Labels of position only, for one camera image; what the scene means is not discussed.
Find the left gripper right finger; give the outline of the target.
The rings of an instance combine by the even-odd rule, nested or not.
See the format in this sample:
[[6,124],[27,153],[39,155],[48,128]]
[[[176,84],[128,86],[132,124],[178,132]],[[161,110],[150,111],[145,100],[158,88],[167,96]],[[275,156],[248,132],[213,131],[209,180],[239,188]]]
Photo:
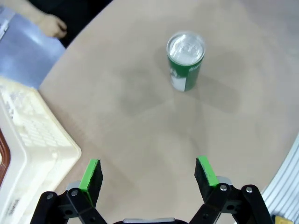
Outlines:
[[238,224],[272,224],[271,215],[255,185],[241,189],[219,182],[206,156],[196,158],[194,176],[204,203],[191,224],[215,224],[222,213],[231,214]]

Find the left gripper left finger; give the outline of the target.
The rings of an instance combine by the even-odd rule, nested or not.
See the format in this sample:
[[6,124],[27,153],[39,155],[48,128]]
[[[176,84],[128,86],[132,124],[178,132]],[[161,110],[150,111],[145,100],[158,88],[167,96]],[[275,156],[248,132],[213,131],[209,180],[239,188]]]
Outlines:
[[99,159],[91,159],[79,183],[58,195],[52,191],[41,194],[32,224],[66,224],[71,218],[79,218],[82,224],[105,224],[106,221],[96,210],[103,182]]

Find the person's right hand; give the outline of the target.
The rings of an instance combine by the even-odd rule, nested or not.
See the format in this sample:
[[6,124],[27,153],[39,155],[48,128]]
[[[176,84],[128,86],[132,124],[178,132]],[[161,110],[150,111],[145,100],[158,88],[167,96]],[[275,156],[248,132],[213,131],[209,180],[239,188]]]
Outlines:
[[48,37],[62,39],[67,34],[67,25],[60,18],[52,14],[44,15],[37,22],[37,25]]

